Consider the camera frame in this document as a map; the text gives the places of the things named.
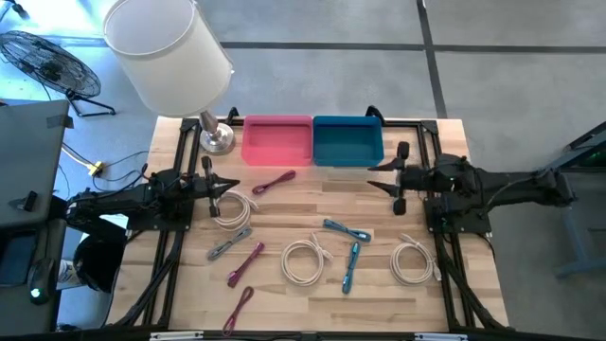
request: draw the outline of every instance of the white lampshade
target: white lampshade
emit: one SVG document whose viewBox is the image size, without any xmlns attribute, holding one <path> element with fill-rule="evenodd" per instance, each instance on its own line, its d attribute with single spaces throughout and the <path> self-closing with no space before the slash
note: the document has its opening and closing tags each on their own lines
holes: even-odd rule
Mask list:
<svg viewBox="0 0 606 341">
<path fill-rule="evenodd" d="M 229 85 L 232 63 L 193 0 L 120 0 L 103 31 L 145 105 L 160 116 L 198 115 Z"/>
</svg>

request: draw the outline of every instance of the red cable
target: red cable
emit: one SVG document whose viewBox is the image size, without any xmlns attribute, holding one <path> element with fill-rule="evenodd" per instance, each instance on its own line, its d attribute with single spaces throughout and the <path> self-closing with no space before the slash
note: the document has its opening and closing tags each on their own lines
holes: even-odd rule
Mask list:
<svg viewBox="0 0 606 341">
<path fill-rule="evenodd" d="M 259 253 L 261 253 L 261 251 L 263 251 L 264 248 L 264 243 L 257 243 L 257 246 L 255 246 L 253 253 L 248 256 L 248 259 L 244 261 L 244 263 L 238 268 L 238 270 L 229 273 L 229 277 L 227 278 L 227 286 L 229 286 L 230 288 L 234 288 L 236 284 L 238 284 L 240 277 L 242 277 L 242 274 L 244 273 L 246 268 L 248 268 L 248 265 L 250 265 L 250 263 L 255 259 L 256 256 L 258 256 Z"/>
<path fill-rule="evenodd" d="M 244 288 L 242 296 L 240 297 L 240 302 L 238 302 L 238 306 L 236 306 L 236 310 L 234 310 L 234 313 L 232 313 L 227 318 L 227 321 L 225 321 L 225 324 L 223 325 L 223 336 L 229 336 L 234 331 L 234 327 L 236 327 L 236 321 L 238 320 L 238 314 L 240 313 L 240 310 L 242 309 L 244 304 L 248 302 L 248 300 L 250 300 L 254 293 L 255 289 L 253 289 L 252 287 Z"/>
<path fill-rule="evenodd" d="M 259 194 L 265 192 L 265 190 L 269 189 L 270 187 L 272 187 L 275 184 L 293 180 L 295 175 L 296 175 L 296 171 L 289 170 L 289 171 L 285 172 L 284 174 L 282 174 L 282 176 L 278 177 L 276 180 L 272 181 L 271 183 L 256 186 L 255 188 L 253 188 L 253 194 L 259 195 Z"/>
</svg>

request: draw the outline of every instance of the blue bin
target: blue bin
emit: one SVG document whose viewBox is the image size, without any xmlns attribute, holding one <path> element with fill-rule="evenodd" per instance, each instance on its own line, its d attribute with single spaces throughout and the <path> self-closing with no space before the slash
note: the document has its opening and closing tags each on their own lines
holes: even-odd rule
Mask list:
<svg viewBox="0 0 606 341">
<path fill-rule="evenodd" d="M 317 166 L 372 167 L 383 158 L 378 117 L 313 118 L 313 162 Z"/>
</svg>

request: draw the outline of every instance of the white cord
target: white cord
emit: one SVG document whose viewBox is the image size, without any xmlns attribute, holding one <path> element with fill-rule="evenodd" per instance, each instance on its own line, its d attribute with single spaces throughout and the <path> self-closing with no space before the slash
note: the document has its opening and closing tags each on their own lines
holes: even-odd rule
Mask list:
<svg viewBox="0 0 606 341">
<path fill-rule="evenodd" d="M 442 275 L 439 272 L 439 268 L 437 267 L 436 260 L 434 256 L 429 252 L 427 247 L 425 247 L 420 242 L 415 241 L 410 236 L 406 234 L 401 234 L 400 238 L 404 241 L 391 254 L 391 260 L 389 262 L 389 268 L 391 269 L 391 273 L 393 276 L 403 285 L 419 285 L 432 277 L 432 275 L 437 280 L 442 280 Z M 400 253 L 405 248 L 411 247 L 417 251 L 425 258 L 425 272 L 419 278 L 409 278 L 400 270 Z"/>
<path fill-rule="evenodd" d="M 310 278 L 301 278 L 295 275 L 288 264 L 288 258 L 291 253 L 300 248 L 310 248 L 313 250 L 313 252 L 315 252 L 315 255 L 318 258 L 318 269 Z M 324 258 L 327 260 L 332 260 L 332 255 L 329 251 L 320 246 L 315 234 L 312 233 L 311 241 L 293 242 L 292 244 L 286 246 L 284 251 L 282 251 L 282 272 L 292 284 L 296 284 L 298 286 L 310 286 L 320 279 L 320 275 L 322 275 L 322 270 L 324 269 Z"/>
<path fill-rule="evenodd" d="M 233 198 L 238 200 L 242 205 L 242 212 L 236 217 L 232 219 L 224 219 L 224 218 L 214 218 L 215 223 L 225 230 L 225 231 L 238 231 L 239 229 L 245 227 L 250 222 L 250 213 L 251 210 L 257 211 L 258 205 L 251 199 L 249 199 L 246 195 L 236 192 L 235 190 L 229 190 L 224 195 L 219 198 L 217 201 L 217 206 L 222 199 L 225 198 Z"/>
</svg>

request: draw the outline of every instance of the fan stand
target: fan stand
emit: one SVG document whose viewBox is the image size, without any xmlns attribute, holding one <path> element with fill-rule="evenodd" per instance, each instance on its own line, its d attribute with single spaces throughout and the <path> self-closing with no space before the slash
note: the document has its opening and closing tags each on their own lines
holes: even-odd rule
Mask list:
<svg viewBox="0 0 606 341">
<path fill-rule="evenodd" d="M 115 115 L 116 114 L 116 110 L 114 110 L 113 107 L 109 106 L 109 105 L 105 105 L 103 103 L 99 103 L 97 101 L 94 100 L 90 100 L 90 99 L 86 99 L 78 94 L 76 94 L 75 92 L 73 92 L 72 90 L 67 90 L 67 92 L 65 93 L 65 96 L 67 97 L 67 100 L 69 100 L 69 103 L 72 105 L 72 107 L 74 107 L 74 110 L 76 111 L 76 115 L 78 115 L 78 117 L 95 117 L 95 116 L 105 116 L 105 115 Z M 80 109 L 78 108 L 78 106 L 76 106 L 76 103 L 74 101 L 76 100 L 82 100 L 85 101 L 87 103 L 91 103 L 91 104 L 95 104 L 96 106 L 105 108 L 105 109 L 109 109 L 109 111 L 106 112 L 100 112 L 100 113 L 91 113 L 91 114 L 83 114 Z"/>
</svg>

